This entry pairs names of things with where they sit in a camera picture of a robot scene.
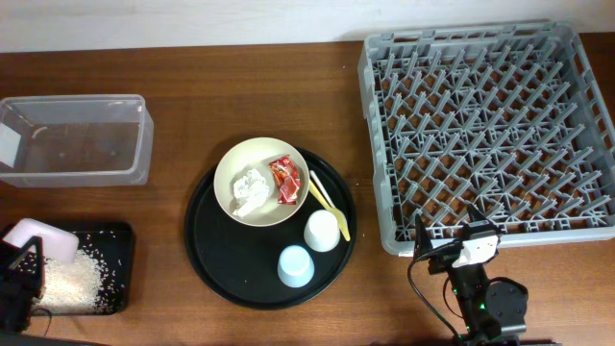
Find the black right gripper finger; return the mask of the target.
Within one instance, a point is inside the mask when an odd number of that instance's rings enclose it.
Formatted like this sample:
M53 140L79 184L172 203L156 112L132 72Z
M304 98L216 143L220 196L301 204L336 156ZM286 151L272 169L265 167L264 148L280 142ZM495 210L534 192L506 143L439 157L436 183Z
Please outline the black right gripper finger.
M500 235L502 230L486 218L475 206L468 205L470 222L466 225L467 235Z
M420 214L415 216L415 229L414 257L419 258L433 249L426 225Z

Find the pink small bowl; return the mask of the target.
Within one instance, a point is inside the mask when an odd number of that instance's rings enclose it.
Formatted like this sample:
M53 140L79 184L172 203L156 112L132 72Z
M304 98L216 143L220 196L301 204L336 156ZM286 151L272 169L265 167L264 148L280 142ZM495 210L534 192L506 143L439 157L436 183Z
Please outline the pink small bowl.
M79 247L79 238L67 231L42 223L32 218L17 222L2 240L21 247L33 236L42 239L42 254L45 258L72 263Z

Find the red snack wrapper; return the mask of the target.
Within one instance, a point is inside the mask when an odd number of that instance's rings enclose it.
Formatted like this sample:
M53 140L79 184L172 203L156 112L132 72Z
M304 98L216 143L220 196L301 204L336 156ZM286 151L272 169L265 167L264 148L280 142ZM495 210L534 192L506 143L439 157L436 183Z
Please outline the red snack wrapper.
M282 205L295 205L298 200L299 189L302 185L299 169L288 156L282 156L268 164L272 171L276 187L279 192L278 203Z

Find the white tissue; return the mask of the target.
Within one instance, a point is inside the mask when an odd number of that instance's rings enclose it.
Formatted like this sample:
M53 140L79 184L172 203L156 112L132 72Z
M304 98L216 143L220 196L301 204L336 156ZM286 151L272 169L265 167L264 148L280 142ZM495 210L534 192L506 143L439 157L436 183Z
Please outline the white tissue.
M243 218L265 204L270 186L264 176L252 168L234 182L233 192L236 203L233 215Z

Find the beige large bowl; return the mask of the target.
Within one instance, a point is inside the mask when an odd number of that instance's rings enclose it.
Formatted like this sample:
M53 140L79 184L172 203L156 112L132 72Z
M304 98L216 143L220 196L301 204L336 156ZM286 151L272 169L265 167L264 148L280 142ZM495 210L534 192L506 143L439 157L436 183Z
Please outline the beige large bowl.
M268 163L288 155L298 168L301 187L295 205L278 203L273 174ZM270 185L268 199L258 209L244 217L233 215L236 200L233 184L250 169L257 169ZM308 197L308 165L304 157L292 145L273 137L254 137L231 148L214 170L214 194L218 205L234 221L251 227L269 227L280 224L295 214Z

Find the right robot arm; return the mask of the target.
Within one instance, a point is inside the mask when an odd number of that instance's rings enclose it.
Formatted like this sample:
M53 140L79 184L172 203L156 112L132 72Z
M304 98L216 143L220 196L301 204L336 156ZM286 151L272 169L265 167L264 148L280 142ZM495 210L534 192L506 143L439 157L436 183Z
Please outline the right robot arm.
M445 273L452 287L466 333L452 330L456 345L519 345L527 330L528 289L509 278L490 279L484 265L498 255L502 230L478 209L467 207L469 221L460 237L434 247L422 219L415 218L416 239L407 277L420 261L432 275Z

